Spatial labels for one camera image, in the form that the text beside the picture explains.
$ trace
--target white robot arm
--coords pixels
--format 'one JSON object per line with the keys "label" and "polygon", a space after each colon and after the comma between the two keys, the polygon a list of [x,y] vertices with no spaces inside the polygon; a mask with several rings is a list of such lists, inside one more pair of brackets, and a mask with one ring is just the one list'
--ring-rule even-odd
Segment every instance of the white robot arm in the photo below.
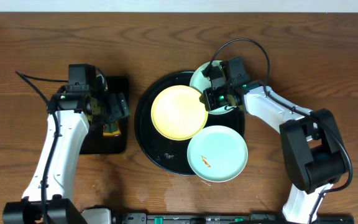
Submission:
{"label": "white robot arm", "polygon": [[[60,137],[47,176],[46,199],[51,200],[52,196],[61,195],[62,198],[69,198],[73,201],[73,184],[78,156],[90,124],[84,112],[75,113],[74,110],[64,110],[56,111],[55,114],[60,125]],[[37,169],[22,196],[22,198],[28,198],[30,202],[41,201],[40,183],[51,150],[54,133],[55,122],[52,115],[49,115],[47,138]]]}
{"label": "white robot arm", "polygon": [[[310,109],[294,105],[288,100],[277,95],[269,86],[267,86],[267,90],[275,99],[280,100],[282,103],[290,107],[296,107],[297,110],[307,114],[312,112]],[[246,110],[249,114],[257,116],[262,121],[265,121],[278,133],[280,133],[279,126],[281,124],[291,119],[299,120],[304,118],[304,116],[294,113],[291,110],[284,108],[282,105],[274,102],[271,98],[266,97],[263,86],[254,88],[245,94],[244,102]],[[306,140],[311,141],[311,136],[307,136]],[[293,223],[308,223],[309,215],[312,212],[314,203],[317,201],[318,194],[320,194],[322,190],[330,189],[332,186],[333,184],[325,184],[318,187],[313,193],[307,194],[305,191],[299,190],[295,187],[295,185],[292,185],[290,196],[282,210],[285,219],[288,222]],[[317,209],[313,214],[312,221],[317,219]]]}
{"label": "white robot arm", "polygon": [[[211,82],[211,87],[200,97],[207,111],[237,106],[257,116],[281,135],[285,168],[293,182],[282,213],[288,222],[316,220],[320,194],[338,182],[348,169],[338,144],[316,124],[329,126],[340,139],[331,112],[299,107],[262,82],[253,82],[240,57],[220,62],[218,66],[210,63],[202,72]],[[321,145],[310,149],[308,141],[317,139],[322,139]]]}

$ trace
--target wood grain surface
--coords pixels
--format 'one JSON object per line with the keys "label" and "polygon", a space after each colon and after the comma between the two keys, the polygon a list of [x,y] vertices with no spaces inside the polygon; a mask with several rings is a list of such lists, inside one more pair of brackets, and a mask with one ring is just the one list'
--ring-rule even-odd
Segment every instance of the wood grain surface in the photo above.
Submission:
{"label": "wood grain surface", "polygon": [[[67,78],[68,64],[90,63],[130,80],[131,111],[160,77],[193,69],[236,37],[260,42],[272,61],[270,85],[301,106],[327,108],[336,118],[354,166],[351,186],[327,195],[320,213],[351,213],[358,223],[358,14],[131,14],[0,13],[0,223],[6,202],[28,186],[45,140],[47,114],[40,97],[17,75]],[[265,59],[250,43],[218,58],[241,56],[253,78]],[[59,84],[35,83],[47,96]],[[246,115],[249,160],[226,183],[170,174],[143,154],[131,117],[126,152],[80,156],[75,205],[105,204],[150,213],[279,211],[291,183],[280,136]]]}

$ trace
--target round black tray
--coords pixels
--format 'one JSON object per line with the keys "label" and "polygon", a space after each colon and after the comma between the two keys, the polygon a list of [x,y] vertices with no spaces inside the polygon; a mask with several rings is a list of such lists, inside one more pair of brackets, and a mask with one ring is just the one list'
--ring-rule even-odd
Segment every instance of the round black tray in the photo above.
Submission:
{"label": "round black tray", "polygon": [[[174,85],[188,86],[193,73],[194,71],[175,72],[157,80],[142,95],[135,112],[135,135],[140,147],[153,163],[174,174],[195,175],[187,161],[190,139],[174,141],[162,136],[153,125],[151,107],[162,90]],[[222,115],[209,114],[205,127],[212,125],[227,126],[243,136],[244,112],[233,110]]]}

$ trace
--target black cable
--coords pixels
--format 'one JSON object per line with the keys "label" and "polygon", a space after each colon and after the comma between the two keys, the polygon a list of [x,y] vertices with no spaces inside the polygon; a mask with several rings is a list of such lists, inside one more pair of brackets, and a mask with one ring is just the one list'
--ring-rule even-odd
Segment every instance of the black cable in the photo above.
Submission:
{"label": "black cable", "polygon": [[18,74],[27,84],[29,84],[40,96],[41,98],[44,100],[44,102],[48,105],[48,99],[45,97],[44,94],[41,93],[41,91],[33,84],[31,83],[28,79],[26,79],[26,77],[24,76],[23,73],[15,71],[16,74]]}
{"label": "black cable", "polygon": [[104,73],[102,72],[102,70],[100,70],[99,67],[96,67],[96,70],[97,70],[102,76],[105,76]]}
{"label": "black cable", "polygon": [[229,109],[227,107],[229,107],[229,105],[224,106],[223,109],[226,110],[226,111],[234,111],[234,110],[239,110],[240,109],[238,106],[234,106],[234,107],[229,108]]}
{"label": "black cable", "polygon": [[66,86],[62,85],[57,91],[56,93],[64,93],[66,91]]}
{"label": "black cable", "polygon": [[55,136],[53,138],[52,146],[50,148],[50,152],[48,155],[47,162],[45,163],[44,173],[42,174],[42,181],[41,181],[41,206],[42,206],[42,213],[44,215],[44,222],[46,224],[50,223],[48,212],[47,212],[47,203],[46,203],[46,183],[47,183],[47,176],[49,172],[50,163],[52,161],[53,153],[55,152],[57,139],[59,137],[59,123],[55,113],[52,113],[53,120],[55,121]]}
{"label": "black cable", "polygon": [[23,73],[21,73],[24,77],[26,78],[30,78],[30,79],[34,79],[34,80],[38,80],[38,81],[45,81],[45,82],[67,82],[68,80],[54,80],[54,79],[49,79],[49,78],[39,78],[39,77],[32,77],[30,75],[25,75]]}
{"label": "black cable", "polygon": [[345,182],[344,185],[340,186],[340,187],[336,187],[334,189],[327,189],[327,190],[322,190],[320,193],[319,193],[319,196],[318,196],[318,199],[317,201],[315,202],[314,206],[313,206],[313,209],[311,211],[311,213],[309,214],[309,224],[311,224],[311,220],[313,219],[313,214],[316,212],[317,210],[317,207],[321,201],[321,199],[325,196],[326,193],[330,193],[330,192],[337,192],[337,191],[340,191],[340,190],[343,190],[345,189],[346,187],[348,187],[351,182],[352,182],[352,179],[353,179],[353,166],[352,166],[352,162],[350,160],[350,157],[345,149],[345,146],[343,145],[343,143],[339,140],[339,138],[325,125],[323,124],[322,122],[320,122],[319,120],[317,120],[316,118],[310,116],[309,114],[306,114],[306,113],[303,113],[301,111],[298,111],[296,109],[296,107],[291,107],[291,106],[288,106],[284,103],[282,103],[281,101],[277,100],[276,98],[272,97],[271,94],[270,94],[270,91],[267,91],[267,83],[269,82],[269,78],[270,78],[270,59],[269,59],[269,56],[267,55],[265,49],[256,41],[254,40],[251,40],[251,39],[248,39],[248,38],[238,38],[238,39],[234,39],[234,40],[230,40],[229,42],[225,43],[224,45],[222,45],[222,47],[220,47],[214,54],[214,56],[212,57],[211,61],[209,62],[208,66],[207,66],[207,71],[206,73],[208,74],[209,71],[211,70],[211,66],[212,66],[212,62],[215,60],[217,54],[223,49],[225,48],[225,46],[235,42],[235,41],[238,41],[238,40],[244,40],[244,41],[248,41],[248,42],[251,42],[253,44],[255,44],[256,46],[258,46],[262,52],[264,53],[264,55],[266,56],[266,61],[267,61],[267,73],[266,73],[266,78],[265,78],[265,81],[263,82],[263,86],[264,86],[264,92],[266,94],[266,96],[268,96],[270,99],[272,99],[274,102],[282,105],[283,107],[285,107],[286,109],[289,109],[291,110],[293,113],[297,113],[299,115],[302,115],[310,120],[312,120],[312,122],[316,123],[318,127],[320,127],[323,131],[326,131],[329,135],[331,135],[331,137],[334,138],[335,142],[340,146],[344,156],[345,156],[345,160],[349,166],[349,176]]}
{"label": "black cable", "polygon": [[[44,100],[44,102],[48,106],[49,101],[45,97],[45,95],[42,94],[42,92],[33,83],[31,83],[24,74],[22,74],[21,72],[18,72],[18,71],[16,71],[16,73],[41,96],[41,98]],[[48,155],[48,159],[47,159],[47,162],[45,163],[44,173],[42,174],[42,180],[41,180],[41,207],[42,207],[42,213],[44,215],[44,222],[46,224],[50,223],[48,212],[47,212],[47,203],[46,203],[46,198],[45,198],[46,188],[47,188],[47,184],[46,184],[47,176],[48,176],[48,172],[49,172],[50,163],[52,161],[53,152],[55,151],[56,143],[57,143],[57,140],[59,137],[59,123],[58,123],[58,119],[57,119],[54,111],[52,112],[52,116],[53,116],[53,120],[55,122],[55,133],[54,133],[52,146],[50,148],[50,152]]]}

